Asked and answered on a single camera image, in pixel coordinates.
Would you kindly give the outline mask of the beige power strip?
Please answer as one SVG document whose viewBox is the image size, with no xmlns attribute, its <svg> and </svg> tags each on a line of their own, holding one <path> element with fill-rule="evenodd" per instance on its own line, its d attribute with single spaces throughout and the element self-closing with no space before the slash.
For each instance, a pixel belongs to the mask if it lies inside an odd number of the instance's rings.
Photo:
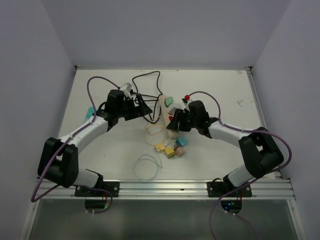
<svg viewBox="0 0 320 240">
<path fill-rule="evenodd" d="M 159 97 L 159 103 L 160 103 L 160 107 L 161 107 L 161 113 L 162 113 L 162 116 L 163 116 L 163 120 L 164 120 L 164 124 L 165 126 L 167 126 L 169 123 L 170 123 L 170 117 L 173 117 L 174 114 L 168 114 L 167 113 L 167 108 L 164 104 L 164 100 L 167 96 L 166 95 L 161 95 Z M 167 133 L 168 133 L 168 137 L 170 139 L 175 139 L 179 136 L 179 132 L 178 131 L 172 131 L 172 130 L 168 130 L 166 129 Z"/>
</svg>

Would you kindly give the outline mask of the teal charger plug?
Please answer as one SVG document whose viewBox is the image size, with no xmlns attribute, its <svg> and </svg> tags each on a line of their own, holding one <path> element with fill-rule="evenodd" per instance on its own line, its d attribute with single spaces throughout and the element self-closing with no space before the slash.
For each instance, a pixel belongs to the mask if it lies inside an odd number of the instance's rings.
<svg viewBox="0 0 320 240">
<path fill-rule="evenodd" d="M 188 140 L 185 137 L 180 136 L 175 140 L 175 145 L 176 146 L 184 147 L 187 144 L 188 144 Z"/>
</svg>

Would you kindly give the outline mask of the yellow charger plug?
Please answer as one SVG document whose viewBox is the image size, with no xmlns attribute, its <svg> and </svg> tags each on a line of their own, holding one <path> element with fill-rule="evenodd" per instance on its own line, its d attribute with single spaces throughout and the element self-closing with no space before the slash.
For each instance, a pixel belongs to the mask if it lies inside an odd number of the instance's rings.
<svg viewBox="0 0 320 240">
<path fill-rule="evenodd" d="M 154 146 L 154 151 L 157 153 L 162 153 L 165 151 L 165 149 L 166 149 L 166 145 L 163 144 L 162 142 Z"/>
<path fill-rule="evenodd" d="M 170 158 L 172 158 L 172 157 L 174 157 L 176 155 L 176 152 L 175 152 L 174 148 L 172 148 L 171 146 L 166 147 L 164 149 L 164 153 L 165 153 L 165 155 L 167 156 L 168 159 L 170 159 Z"/>
</svg>

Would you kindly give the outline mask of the pink charger plug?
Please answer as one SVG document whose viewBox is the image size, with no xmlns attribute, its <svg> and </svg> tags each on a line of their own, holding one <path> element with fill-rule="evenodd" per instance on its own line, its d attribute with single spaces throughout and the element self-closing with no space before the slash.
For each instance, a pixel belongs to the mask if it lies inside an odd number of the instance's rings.
<svg viewBox="0 0 320 240">
<path fill-rule="evenodd" d="M 175 149 L 175 156 L 180 158 L 181 156 L 183 156 L 185 154 L 185 150 L 182 146 L 177 146 Z"/>
</svg>

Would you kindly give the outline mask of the teal triangular power socket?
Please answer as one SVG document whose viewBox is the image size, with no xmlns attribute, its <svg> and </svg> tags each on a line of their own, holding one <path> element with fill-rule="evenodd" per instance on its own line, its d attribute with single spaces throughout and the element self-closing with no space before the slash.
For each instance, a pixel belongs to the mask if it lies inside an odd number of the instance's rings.
<svg viewBox="0 0 320 240">
<path fill-rule="evenodd" d="M 93 116 L 94 112 L 95 112 L 94 107 L 90 106 L 87 109 L 87 112 L 86 112 L 86 115 L 85 115 L 85 118 L 84 118 L 84 122 L 87 122 Z"/>
</svg>

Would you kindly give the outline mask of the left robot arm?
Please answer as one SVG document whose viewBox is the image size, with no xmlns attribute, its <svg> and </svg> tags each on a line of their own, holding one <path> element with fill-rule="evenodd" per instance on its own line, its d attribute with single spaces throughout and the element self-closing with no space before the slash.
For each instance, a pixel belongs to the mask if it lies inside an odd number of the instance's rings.
<svg viewBox="0 0 320 240">
<path fill-rule="evenodd" d="M 138 93 L 131 97 L 125 90 L 113 89 L 92 117 L 72 133 L 61 138 L 50 137 L 44 143 L 37 174 L 59 186 L 86 187 L 92 196 L 103 193 L 101 175 L 79 167 L 80 153 L 96 138 L 107 133 L 123 118 L 126 121 L 153 111 Z"/>
</svg>

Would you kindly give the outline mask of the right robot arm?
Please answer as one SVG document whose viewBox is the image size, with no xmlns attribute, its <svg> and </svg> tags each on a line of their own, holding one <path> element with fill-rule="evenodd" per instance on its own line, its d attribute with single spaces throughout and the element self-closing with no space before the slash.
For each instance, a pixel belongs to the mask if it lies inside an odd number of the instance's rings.
<svg viewBox="0 0 320 240">
<path fill-rule="evenodd" d="M 240 149 L 243 164 L 222 180 L 222 189 L 227 196 L 235 196 L 242 185 L 262 178 L 284 161 L 279 147 L 265 128 L 245 131 L 224 126 L 217 117 L 209 116 L 200 100 L 187 103 L 185 109 L 176 109 L 166 128 L 175 132 L 196 129 L 200 135 Z"/>
</svg>

